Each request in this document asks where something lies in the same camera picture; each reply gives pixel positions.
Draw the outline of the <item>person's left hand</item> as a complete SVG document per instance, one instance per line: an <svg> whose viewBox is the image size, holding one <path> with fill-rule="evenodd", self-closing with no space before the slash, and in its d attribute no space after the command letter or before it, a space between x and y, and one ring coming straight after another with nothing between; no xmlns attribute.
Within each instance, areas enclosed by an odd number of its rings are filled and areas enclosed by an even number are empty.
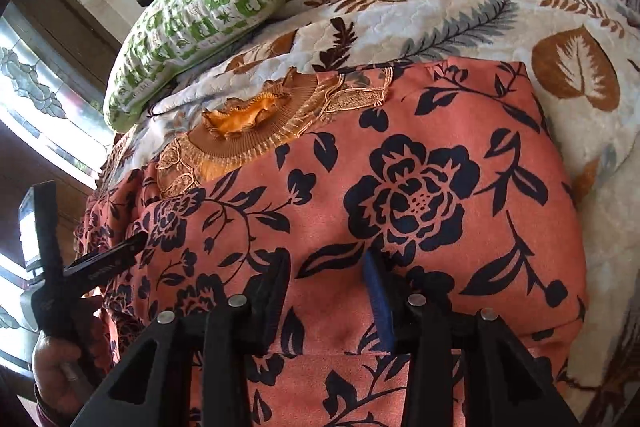
<svg viewBox="0 0 640 427"><path fill-rule="evenodd" d="M103 307L103 298L92 296L86 301L90 308L89 340L86 346L96 367L106 372L111 363L110 343L102 320L94 315L96 310ZM43 426L69 426L82 408L81 401L63 372L65 363L75 363L80 356L81 350L75 343L39 334L32 352L32 371L38 415Z"/></svg>

